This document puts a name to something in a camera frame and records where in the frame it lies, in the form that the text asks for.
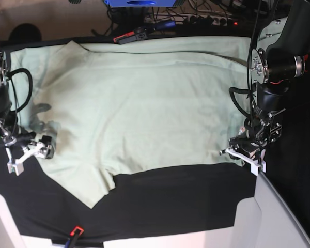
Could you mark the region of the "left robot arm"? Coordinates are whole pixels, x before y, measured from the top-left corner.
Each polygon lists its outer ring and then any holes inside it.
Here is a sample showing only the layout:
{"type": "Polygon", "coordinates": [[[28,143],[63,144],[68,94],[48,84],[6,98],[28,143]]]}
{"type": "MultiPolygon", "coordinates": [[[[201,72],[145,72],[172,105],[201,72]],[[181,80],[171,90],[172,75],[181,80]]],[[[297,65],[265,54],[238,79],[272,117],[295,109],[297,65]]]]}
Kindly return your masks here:
{"type": "Polygon", "coordinates": [[[310,1],[294,1],[279,38],[268,47],[252,36],[247,57],[247,89],[229,88],[245,117],[237,136],[220,154],[242,160],[255,176],[266,172],[266,148],[282,135],[285,95],[290,81],[302,77],[310,52],[310,1]]]}

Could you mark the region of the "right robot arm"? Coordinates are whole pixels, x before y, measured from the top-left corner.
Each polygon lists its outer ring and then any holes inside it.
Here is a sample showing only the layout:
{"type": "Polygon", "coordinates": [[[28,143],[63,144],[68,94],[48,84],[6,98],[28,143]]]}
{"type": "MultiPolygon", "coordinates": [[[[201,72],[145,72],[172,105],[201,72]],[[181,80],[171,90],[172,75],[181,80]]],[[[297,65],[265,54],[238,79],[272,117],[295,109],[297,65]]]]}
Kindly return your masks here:
{"type": "Polygon", "coordinates": [[[24,172],[23,163],[30,157],[51,159],[54,155],[53,141],[50,136],[44,135],[36,141],[35,132],[22,132],[18,124],[18,113],[30,102],[33,92],[33,79],[31,73],[25,69],[10,71],[6,61],[6,53],[0,50],[0,146],[6,150],[8,157],[7,167],[9,173],[17,176],[24,172]],[[12,77],[24,73],[28,79],[28,94],[25,102],[18,106],[17,92],[12,77]],[[12,111],[12,102],[9,96],[9,84],[13,87],[15,109],[12,111]]]}

